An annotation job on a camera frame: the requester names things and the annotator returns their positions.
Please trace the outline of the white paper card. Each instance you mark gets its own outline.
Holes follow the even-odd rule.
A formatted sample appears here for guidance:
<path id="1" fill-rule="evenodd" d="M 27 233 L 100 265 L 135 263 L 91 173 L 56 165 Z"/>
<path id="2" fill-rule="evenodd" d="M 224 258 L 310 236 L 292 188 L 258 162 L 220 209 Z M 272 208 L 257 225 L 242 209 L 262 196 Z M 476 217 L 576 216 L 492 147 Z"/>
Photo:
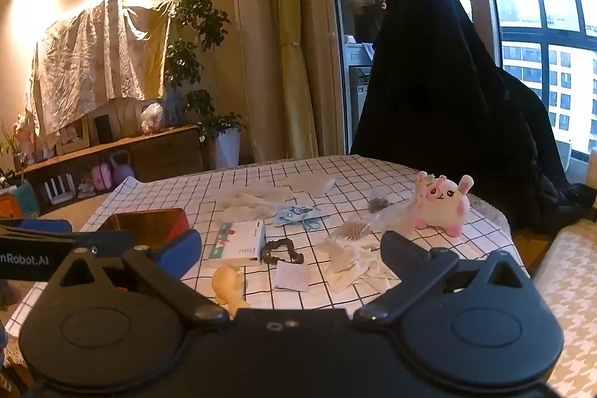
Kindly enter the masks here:
<path id="1" fill-rule="evenodd" d="M 311 271 L 307 264 L 292 264 L 279 261 L 273 277 L 273 286 L 277 289 L 307 292 Z"/>

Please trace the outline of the hanging cream sheet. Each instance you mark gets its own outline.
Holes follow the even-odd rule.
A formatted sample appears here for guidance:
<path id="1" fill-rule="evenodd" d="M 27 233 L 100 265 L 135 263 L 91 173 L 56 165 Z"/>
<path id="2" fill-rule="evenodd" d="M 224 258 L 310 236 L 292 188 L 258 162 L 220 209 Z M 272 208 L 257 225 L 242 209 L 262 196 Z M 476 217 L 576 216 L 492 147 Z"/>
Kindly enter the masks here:
<path id="1" fill-rule="evenodd" d="M 53 147 L 61 129 L 116 98 L 156 99 L 174 11 L 103 0 L 54 22 L 35 45 L 24 110 L 35 134 Z"/>

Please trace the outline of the red metal tin box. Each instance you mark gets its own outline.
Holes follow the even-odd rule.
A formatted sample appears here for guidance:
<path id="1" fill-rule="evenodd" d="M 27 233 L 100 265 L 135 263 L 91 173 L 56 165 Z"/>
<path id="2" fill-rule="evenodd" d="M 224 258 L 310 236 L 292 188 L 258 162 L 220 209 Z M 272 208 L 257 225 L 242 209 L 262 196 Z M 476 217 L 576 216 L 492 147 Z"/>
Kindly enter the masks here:
<path id="1" fill-rule="evenodd" d="M 180 208 L 155 209 L 113 214 L 98 228 L 127 231 L 135 244 L 162 247 L 190 228 L 186 213 Z"/>

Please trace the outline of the purple kettlebell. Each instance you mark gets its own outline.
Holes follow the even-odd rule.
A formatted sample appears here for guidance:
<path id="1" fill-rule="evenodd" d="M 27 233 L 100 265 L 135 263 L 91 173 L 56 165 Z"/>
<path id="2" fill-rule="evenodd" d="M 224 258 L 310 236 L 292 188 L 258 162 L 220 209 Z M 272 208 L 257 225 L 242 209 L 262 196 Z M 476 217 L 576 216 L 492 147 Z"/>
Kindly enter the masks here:
<path id="1" fill-rule="evenodd" d="M 132 169 L 131 155 L 127 150 L 116 150 L 109 156 L 109 161 L 112 165 L 112 174 L 114 184 L 119 185 L 128 177 L 135 175 Z"/>

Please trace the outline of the small bag dried flowers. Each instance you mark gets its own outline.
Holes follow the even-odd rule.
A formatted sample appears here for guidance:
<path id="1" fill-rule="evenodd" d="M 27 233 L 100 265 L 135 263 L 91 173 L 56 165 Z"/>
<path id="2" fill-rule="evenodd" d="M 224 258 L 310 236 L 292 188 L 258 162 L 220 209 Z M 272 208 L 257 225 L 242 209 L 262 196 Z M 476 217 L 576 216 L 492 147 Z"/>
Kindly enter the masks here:
<path id="1" fill-rule="evenodd" d="M 388 200 L 388 194 L 381 187 L 372 188 L 367 197 L 368 210 L 370 213 L 378 213 L 388 206 L 392 205 L 392 202 Z"/>

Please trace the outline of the yellow curtain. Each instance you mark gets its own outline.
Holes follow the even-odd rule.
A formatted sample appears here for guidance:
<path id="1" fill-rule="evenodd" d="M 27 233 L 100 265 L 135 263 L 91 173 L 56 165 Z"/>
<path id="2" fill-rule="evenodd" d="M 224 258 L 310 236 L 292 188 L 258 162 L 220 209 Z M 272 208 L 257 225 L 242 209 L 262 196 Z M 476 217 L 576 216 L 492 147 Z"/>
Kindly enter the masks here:
<path id="1" fill-rule="evenodd" d="M 288 154 L 344 153 L 335 0 L 272 0 Z"/>

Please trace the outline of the white standing air conditioner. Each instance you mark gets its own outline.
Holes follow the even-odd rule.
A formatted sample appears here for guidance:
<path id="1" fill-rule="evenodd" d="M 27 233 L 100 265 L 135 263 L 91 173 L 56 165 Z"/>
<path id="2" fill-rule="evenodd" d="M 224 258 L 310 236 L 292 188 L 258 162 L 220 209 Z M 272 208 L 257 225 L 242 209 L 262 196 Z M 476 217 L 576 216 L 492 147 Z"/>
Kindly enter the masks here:
<path id="1" fill-rule="evenodd" d="M 270 0 L 234 0 L 253 154 L 258 163 L 286 155 L 283 95 Z"/>

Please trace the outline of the white tissue sheet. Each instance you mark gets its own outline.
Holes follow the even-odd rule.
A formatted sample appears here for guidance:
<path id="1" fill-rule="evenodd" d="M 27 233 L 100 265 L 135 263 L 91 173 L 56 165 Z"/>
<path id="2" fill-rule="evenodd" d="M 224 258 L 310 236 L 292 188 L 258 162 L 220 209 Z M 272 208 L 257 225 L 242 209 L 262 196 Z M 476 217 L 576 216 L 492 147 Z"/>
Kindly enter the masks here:
<path id="1" fill-rule="evenodd" d="M 323 173 L 297 173 L 278 183 L 281 187 L 290 188 L 293 193 L 309 193 L 312 197 L 323 197 L 335 184 L 334 177 Z"/>

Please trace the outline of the checkered white tablecloth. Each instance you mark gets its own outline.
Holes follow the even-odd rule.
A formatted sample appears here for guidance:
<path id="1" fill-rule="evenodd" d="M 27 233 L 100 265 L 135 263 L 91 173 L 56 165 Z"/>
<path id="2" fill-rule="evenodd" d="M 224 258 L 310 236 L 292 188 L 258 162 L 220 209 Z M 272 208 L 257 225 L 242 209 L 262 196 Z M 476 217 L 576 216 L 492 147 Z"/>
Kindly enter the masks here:
<path id="1" fill-rule="evenodd" d="M 293 241 L 310 268 L 309 288 L 306 292 L 276 288 L 275 268 L 268 264 L 244 267 L 241 271 L 246 301 L 254 308 L 344 308 L 353 312 L 389 286 L 398 284 L 396 278 L 381 282 L 364 276 L 337 290 L 328 281 L 330 259 L 320 242 L 344 222 L 369 217 L 368 201 L 373 196 L 385 197 L 398 205 L 406 204 L 413 195 L 416 173 L 399 164 L 335 156 L 204 172 L 156 182 L 127 179 L 109 195 L 92 199 L 89 208 L 74 204 L 70 209 L 83 214 L 84 220 L 78 227 L 84 232 L 97 230 L 109 217 L 119 213 L 183 209 L 189 224 L 199 232 L 202 255 L 182 281 L 207 298 L 213 298 L 215 270 L 206 260 L 222 225 L 225 207 L 219 197 L 243 189 L 288 188 L 298 180 L 327 184 L 329 189 L 316 193 L 293 191 L 286 204 L 317 207 L 324 212 L 324 218 L 312 225 L 299 222 L 283 226 L 275 225 L 274 220 L 268 218 L 265 236 L 269 240 L 287 237 Z"/>

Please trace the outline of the white gauze cloth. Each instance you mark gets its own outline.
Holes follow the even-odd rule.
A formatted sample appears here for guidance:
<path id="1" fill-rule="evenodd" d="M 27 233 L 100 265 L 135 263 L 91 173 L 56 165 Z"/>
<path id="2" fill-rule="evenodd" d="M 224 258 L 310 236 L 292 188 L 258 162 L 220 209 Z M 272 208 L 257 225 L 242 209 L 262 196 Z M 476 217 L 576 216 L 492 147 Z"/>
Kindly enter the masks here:
<path id="1" fill-rule="evenodd" d="M 216 194 L 216 216 L 221 223 L 266 220 L 293 197 L 290 188 L 236 187 Z"/>

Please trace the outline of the clear plastic bag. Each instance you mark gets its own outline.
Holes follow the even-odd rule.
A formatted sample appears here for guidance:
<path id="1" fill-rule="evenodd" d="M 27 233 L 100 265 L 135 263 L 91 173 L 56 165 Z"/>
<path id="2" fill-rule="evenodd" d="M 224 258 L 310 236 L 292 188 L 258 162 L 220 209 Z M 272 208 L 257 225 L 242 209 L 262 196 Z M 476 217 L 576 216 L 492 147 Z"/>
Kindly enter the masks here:
<path id="1" fill-rule="evenodd" d="M 374 232 L 383 234 L 388 230 L 408 236 L 414 231 L 416 216 L 417 208 L 414 199 L 387 204 L 378 212 L 349 218 L 336 228 L 330 237 L 357 241 Z"/>

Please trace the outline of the brown hair scrunchie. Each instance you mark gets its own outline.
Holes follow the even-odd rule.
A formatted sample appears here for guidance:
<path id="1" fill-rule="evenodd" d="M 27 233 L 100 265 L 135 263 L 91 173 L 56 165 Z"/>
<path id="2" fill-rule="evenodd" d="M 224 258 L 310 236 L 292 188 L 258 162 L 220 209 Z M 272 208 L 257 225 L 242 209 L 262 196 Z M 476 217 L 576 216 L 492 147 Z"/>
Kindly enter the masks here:
<path id="1" fill-rule="evenodd" d="M 289 264 L 304 264 L 304 255 L 299 253 L 293 241 L 288 238 L 269 240 L 260 251 L 262 263 L 276 266 L 281 261 Z"/>

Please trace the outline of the black cloth covered stand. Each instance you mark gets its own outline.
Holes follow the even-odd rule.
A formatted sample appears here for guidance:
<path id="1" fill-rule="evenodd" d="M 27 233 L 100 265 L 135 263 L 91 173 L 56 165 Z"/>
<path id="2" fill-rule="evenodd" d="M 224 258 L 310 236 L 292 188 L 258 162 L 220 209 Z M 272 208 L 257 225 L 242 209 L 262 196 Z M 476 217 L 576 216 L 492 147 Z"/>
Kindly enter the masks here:
<path id="1" fill-rule="evenodd" d="M 499 68 L 459 0 L 385 0 L 351 150 L 457 180 L 514 229 L 556 235 L 595 214 L 566 177 L 540 98 Z"/>

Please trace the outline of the pink plush bunny toy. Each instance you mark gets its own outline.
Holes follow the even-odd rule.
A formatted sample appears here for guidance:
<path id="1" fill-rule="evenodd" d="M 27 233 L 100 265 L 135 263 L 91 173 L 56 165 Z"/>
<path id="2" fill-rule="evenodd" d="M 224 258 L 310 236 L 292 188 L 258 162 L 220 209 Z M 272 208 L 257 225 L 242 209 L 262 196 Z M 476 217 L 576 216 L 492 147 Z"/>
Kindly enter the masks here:
<path id="1" fill-rule="evenodd" d="M 421 171 L 415 186 L 415 227 L 440 227 L 451 237 L 462 234 L 469 215 L 469 190 L 473 179 L 463 175 L 458 183 L 445 176 L 435 177 Z"/>

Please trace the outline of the blue white printed pouch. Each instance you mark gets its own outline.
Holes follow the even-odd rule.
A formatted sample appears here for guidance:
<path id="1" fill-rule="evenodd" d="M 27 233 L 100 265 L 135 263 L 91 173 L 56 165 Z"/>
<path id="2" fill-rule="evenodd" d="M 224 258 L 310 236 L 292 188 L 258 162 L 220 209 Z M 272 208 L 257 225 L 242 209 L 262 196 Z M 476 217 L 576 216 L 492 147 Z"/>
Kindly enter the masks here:
<path id="1" fill-rule="evenodd" d="M 323 221 L 329 216 L 318 207 L 281 205 L 273 217 L 273 224 L 276 227 L 300 225 L 306 231 L 316 231 L 323 228 Z"/>

